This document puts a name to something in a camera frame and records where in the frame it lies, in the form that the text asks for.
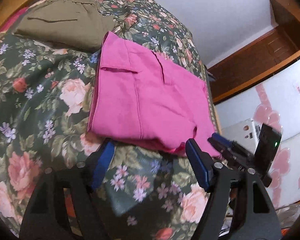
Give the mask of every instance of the bed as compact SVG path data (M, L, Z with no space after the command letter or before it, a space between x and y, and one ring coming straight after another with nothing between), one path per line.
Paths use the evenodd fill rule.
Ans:
M207 82L191 33L154 0L97 1L103 15L114 16L119 37ZM13 27L0 33L0 217L18 236L39 174L47 167L70 168L101 143L85 134L99 51L53 49L14 36ZM217 130L211 94L198 100L208 100ZM186 158L122 143L97 196L112 239L190 239L208 199ZM80 235L67 191L65 200L71 228Z

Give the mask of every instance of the pink cloth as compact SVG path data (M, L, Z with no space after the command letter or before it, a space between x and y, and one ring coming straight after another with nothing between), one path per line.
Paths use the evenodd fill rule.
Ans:
M28 8L29 7L24 7L10 16L9 19L0 27L0 32L7 31L11 27L11 25L14 24L16 20L18 20L19 16L24 14Z
M194 138L202 151L219 155L207 141L215 129L205 82L112 32L101 49L88 131L178 155Z

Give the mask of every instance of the folded green fabric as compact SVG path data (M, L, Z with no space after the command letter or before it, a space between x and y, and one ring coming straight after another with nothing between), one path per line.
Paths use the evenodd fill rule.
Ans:
M102 16L95 0L46 0L21 20L14 33L95 52L106 32L113 28L114 18Z

